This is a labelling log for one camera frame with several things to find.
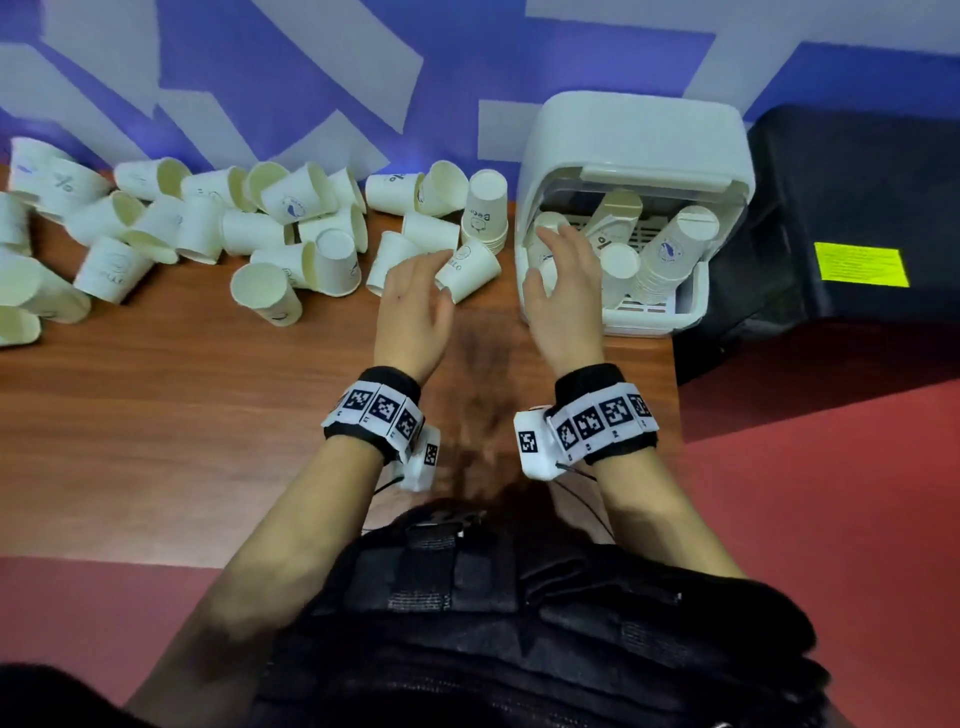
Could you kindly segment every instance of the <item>white storage box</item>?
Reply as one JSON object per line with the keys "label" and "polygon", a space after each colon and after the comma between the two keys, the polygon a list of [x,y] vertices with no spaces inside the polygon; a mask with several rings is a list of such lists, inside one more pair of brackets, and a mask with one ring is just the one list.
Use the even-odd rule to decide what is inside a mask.
{"label": "white storage box", "polygon": [[604,310],[607,333],[663,336],[697,324],[707,312],[708,261],[743,216],[755,189],[754,166],[739,112],[705,101],[568,91],[540,109],[527,140],[516,191],[516,280],[523,311],[526,245],[543,211],[581,227],[614,189],[643,200],[630,244],[638,250],[687,205],[716,213],[720,233],[674,301],[643,305],[629,297]]}

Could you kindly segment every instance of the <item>stack of cups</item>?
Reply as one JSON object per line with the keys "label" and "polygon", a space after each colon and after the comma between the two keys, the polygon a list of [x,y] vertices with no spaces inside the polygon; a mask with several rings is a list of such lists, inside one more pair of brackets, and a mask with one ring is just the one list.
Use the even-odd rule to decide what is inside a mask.
{"label": "stack of cups", "polygon": [[246,180],[247,171],[242,167],[228,167],[201,175],[190,175],[180,182],[180,196],[184,200],[188,197],[213,197],[227,207],[254,212],[256,207],[243,192]]}
{"label": "stack of cups", "polygon": [[460,244],[460,228],[455,223],[419,212],[408,212],[403,216],[401,234],[427,253],[455,251]]}
{"label": "stack of cups", "polygon": [[312,161],[264,189],[260,202],[280,225],[327,215],[340,206],[333,184]]}
{"label": "stack of cups", "polygon": [[450,298],[459,303],[499,275],[496,255],[479,240],[471,239],[446,262],[434,282],[441,290],[449,289]]}
{"label": "stack of cups", "polygon": [[27,208],[6,192],[0,192],[0,247],[22,255],[31,253]]}
{"label": "stack of cups", "polygon": [[16,306],[41,319],[76,324],[90,312],[90,298],[31,257],[0,266],[0,306]]}
{"label": "stack of cups", "polygon": [[0,349],[33,344],[40,336],[40,319],[30,311],[0,306]]}
{"label": "stack of cups", "polygon": [[255,251],[282,248],[294,242],[294,226],[280,225],[269,215],[224,210],[220,227],[227,255],[253,255]]}
{"label": "stack of cups", "polygon": [[405,215],[417,211],[417,193],[422,174],[370,175],[364,191],[370,209]]}
{"label": "stack of cups", "polygon": [[507,180],[494,169],[470,178],[467,205],[460,222],[463,243],[478,240],[496,255],[507,240]]}
{"label": "stack of cups", "polygon": [[224,250],[224,210],[224,204],[215,197],[184,200],[183,222],[177,230],[177,253],[198,263],[215,265]]}
{"label": "stack of cups", "polygon": [[463,209],[469,187],[467,175],[460,167],[445,159],[435,161],[417,190],[417,211],[431,217],[444,217]]}
{"label": "stack of cups", "polygon": [[706,207],[684,207],[640,253],[631,295],[641,303],[664,303],[719,232],[719,220]]}
{"label": "stack of cups", "polygon": [[283,271],[294,288],[319,290],[317,282],[317,244],[312,240],[282,248],[253,251],[251,263],[270,263]]}
{"label": "stack of cups", "polygon": [[43,191],[43,170],[51,159],[73,161],[62,149],[28,136],[10,141],[10,178],[7,190],[21,202],[35,205]]}
{"label": "stack of cups", "polygon": [[339,172],[330,175],[330,184],[333,185],[333,191],[337,194],[337,200],[340,201],[340,207],[356,205],[360,208],[361,214],[367,214],[367,203],[364,202],[363,193],[360,191],[360,185],[353,177],[353,173],[344,167]]}
{"label": "stack of cups", "polygon": [[600,267],[603,269],[603,307],[618,308],[633,290],[640,256],[626,243],[610,243],[600,251]]}
{"label": "stack of cups", "polygon": [[96,202],[110,190],[109,180],[70,159],[50,159],[41,179],[36,211],[55,223],[62,223],[70,212]]}
{"label": "stack of cups", "polygon": [[622,189],[608,192],[584,226],[584,237],[600,255],[606,245],[629,242],[642,213],[643,201],[639,195]]}
{"label": "stack of cups", "polygon": [[382,296],[383,286],[387,282],[387,274],[390,269],[407,258],[420,255],[422,252],[416,243],[407,240],[399,232],[384,231],[383,235],[380,236],[380,247],[377,248],[370,274],[367,276],[368,290],[375,296]]}
{"label": "stack of cups", "polygon": [[63,218],[63,226],[70,237],[89,248],[101,235],[117,237],[129,230],[144,209],[136,198],[114,190],[92,205],[71,212]]}
{"label": "stack of cups", "polygon": [[537,235],[537,228],[547,228],[553,232],[560,232],[562,226],[569,224],[570,221],[559,212],[541,212],[537,215],[533,227],[527,234],[525,246],[527,249],[527,265],[540,271],[543,290],[547,296],[551,296],[553,289],[557,287],[557,261],[553,259],[550,249],[540,240]]}
{"label": "stack of cups", "polygon": [[303,305],[286,274],[271,263],[248,263],[233,274],[230,295],[275,327],[300,320]]}
{"label": "stack of cups", "polygon": [[116,237],[151,260],[171,265],[180,260],[177,254],[177,233],[182,222],[183,200],[170,195],[160,195],[150,203],[129,230]]}
{"label": "stack of cups", "polygon": [[125,161],[113,168],[117,187],[137,200],[152,202],[160,195],[180,196],[183,180],[190,170],[179,159],[145,159]]}
{"label": "stack of cups", "polygon": [[350,233],[330,230],[317,238],[317,290],[327,296],[346,296],[360,285],[360,263]]}
{"label": "stack of cups", "polygon": [[102,301],[121,303],[153,267],[151,258],[112,237],[98,237],[73,279],[75,288]]}
{"label": "stack of cups", "polygon": [[276,184],[289,174],[286,167],[282,164],[277,164],[275,161],[258,162],[253,166],[247,178],[243,180],[244,197],[247,198],[251,206],[253,206],[253,209],[259,208],[266,212],[267,210],[263,206],[263,200],[260,197],[263,194],[263,190],[271,184]]}
{"label": "stack of cups", "polygon": [[353,239],[357,253],[367,251],[367,223],[363,211],[356,204],[341,206],[332,215],[300,223],[300,240],[316,242],[328,230],[343,231]]}

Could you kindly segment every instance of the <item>hand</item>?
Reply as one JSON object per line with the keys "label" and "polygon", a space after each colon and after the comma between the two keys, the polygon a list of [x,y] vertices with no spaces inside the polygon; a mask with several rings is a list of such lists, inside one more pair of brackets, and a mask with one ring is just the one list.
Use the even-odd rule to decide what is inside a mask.
{"label": "hand", "polygon": [[454,305],[444,289],[431,317],[430,299],[437,291],[433,277],[451,255],[451,251],[417,255],[387,274],[376,318],[374,366],[399,369],[423,386],[440,364],[453,330]]}
{"label": "hand", "polygon": [[589,241],[575,228],[565,225],[560,234],[537,228],[537,236],[553,253],[557,285],[547,298],[540,271],[531,268],[523,281],[523,300],[534,342],[560,378],[604,361],[603,273]]}

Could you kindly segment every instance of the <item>person's right hand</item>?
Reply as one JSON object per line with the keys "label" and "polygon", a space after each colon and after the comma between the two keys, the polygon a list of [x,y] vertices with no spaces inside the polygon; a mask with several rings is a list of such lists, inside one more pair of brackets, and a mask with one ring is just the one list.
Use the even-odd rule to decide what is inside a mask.
{"label": "person's right hand", "polygon": [[563,226],[560,234],[537,228],[537,236],[553,253],[557,285],[548,298],[540,271],[531,268],[523,281],[523,300],[534,342],[560,378],[604,361],[603,274],[600,259],[576,228]]}

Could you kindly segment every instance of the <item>person's left arm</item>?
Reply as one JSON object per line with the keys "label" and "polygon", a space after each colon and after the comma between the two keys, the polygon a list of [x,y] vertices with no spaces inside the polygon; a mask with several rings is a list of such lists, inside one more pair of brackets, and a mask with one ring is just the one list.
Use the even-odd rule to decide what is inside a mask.
{"label": "person's left arm", "polygon": [[[453,323],[444,291],[431,315],[434,275],[450,253],[420,255],[388,275],[373,363],[423,385]],[[373,444],[334,435],[230,559],[127,704],[162,728],[236,725],[250,707],[276,630],[323,587],[360,534],[384,457]]]}

